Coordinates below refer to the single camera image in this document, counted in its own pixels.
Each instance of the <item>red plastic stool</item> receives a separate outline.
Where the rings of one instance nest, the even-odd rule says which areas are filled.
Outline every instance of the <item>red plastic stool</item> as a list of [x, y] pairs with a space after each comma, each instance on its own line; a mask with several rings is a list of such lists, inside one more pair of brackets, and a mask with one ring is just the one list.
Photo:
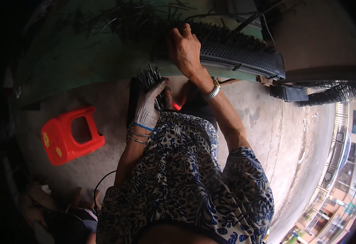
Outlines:
[[[48, 158], [53, 165], [67, 163], [84, 156], [105, 144], [103, 135], [99, 135], [93, 120], [93, 106], [81, 107], [50, 119], [41, 129], [41, 139]], [[71, 133], [71, 122], [84, 116], [90, 128], [92, 139], [78, 143]]]

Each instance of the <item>white work glove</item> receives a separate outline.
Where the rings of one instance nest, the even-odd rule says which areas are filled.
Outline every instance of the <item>white work glove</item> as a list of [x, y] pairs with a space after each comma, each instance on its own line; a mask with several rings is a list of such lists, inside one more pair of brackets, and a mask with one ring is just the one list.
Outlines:
[[139, 98], [134, 124], [147, 130], [153, 131], [161, 116], [159, 111], [155, 109], [155, 99], [163, 91], [169, 81], [167, 78], [162, 79], [164, 80], [161, 83]]

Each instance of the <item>metal watch band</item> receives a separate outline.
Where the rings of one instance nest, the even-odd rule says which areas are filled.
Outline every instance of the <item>metal watch band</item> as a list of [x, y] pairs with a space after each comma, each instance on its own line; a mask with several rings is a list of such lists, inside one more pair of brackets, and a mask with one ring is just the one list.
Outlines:
[[215, 88], [206, 96], [204, 96], [205, 101], [210, 101], [212, 98], [214, 98], [220, 91], [220, 84], [217, 81], [214, 81], [215, 83]]

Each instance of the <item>electrical wire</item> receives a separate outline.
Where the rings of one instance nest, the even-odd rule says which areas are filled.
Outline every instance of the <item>electrical wire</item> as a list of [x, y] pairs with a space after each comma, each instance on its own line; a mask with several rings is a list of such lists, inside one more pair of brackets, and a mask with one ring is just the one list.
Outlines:
[[97, 188], [98, 188], [98, 186], [100, 185], [100, 183], [103, 181], [103, 179], [105, 179], [108, 175], [110, 175], [110, 174], [112, 174], [112, 173], [114, 173], [114, 172], [116, 172], [117, 170], [114, 170], [114, 171], [112, 171], [112, 172], [110, 172], [110, 173], [107, 173], [101, 180], [100, 180], [100, 182], [98, 182], [98, 184], [97, 184], [97, 186], [94, 188], [94, 207], [97, 207], [97, 209], [98, 209], [98, 206], [97, 206], [97, 201], [95, 200], [95, 192], [97, 191]]
[[185, 22], [188, 21], [189, 19], [196, 18], [196, 17], [208, 17], [208, 16], [228, 16], [228, 17], [235, 17], [237, 15], [241, 14], [256, 14], [259, 13], [258, 11], [254, 12], [245, 12], [245, 13], [227, 13], [227, 14], [197, 14], [193, 16], [189, 16], [185, 19]]
[[263, 20], [265, 21], [266, 29], [267, 29], [267, 31], [269, 32], [270, 37], [272, 38], [273, 45], [274, 45], [274, 48], [275, 48], [275, 47], [276, 47], [276, 43], [274, 42], [273, 36], [272, 36], [272, 34], [270, 33], [269, 27], [267, 26], [266, 17], [265, 17], [265, 15], [262, 15], [262, 17], [263, 17]]

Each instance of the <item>floral print fabric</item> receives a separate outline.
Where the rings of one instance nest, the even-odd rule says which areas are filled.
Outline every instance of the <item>floral print fabric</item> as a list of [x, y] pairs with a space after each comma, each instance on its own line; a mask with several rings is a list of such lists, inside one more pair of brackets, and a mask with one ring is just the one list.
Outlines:
[[217, 151], [211, 123], [163, 112], [132, 178], [107, 189], [97, 243], [132, 243], [156, 221], [195, 225], [224, 243], [261, 243], [274, 213], [263, 168], [251, 149], [238, 147], [221, 172]]

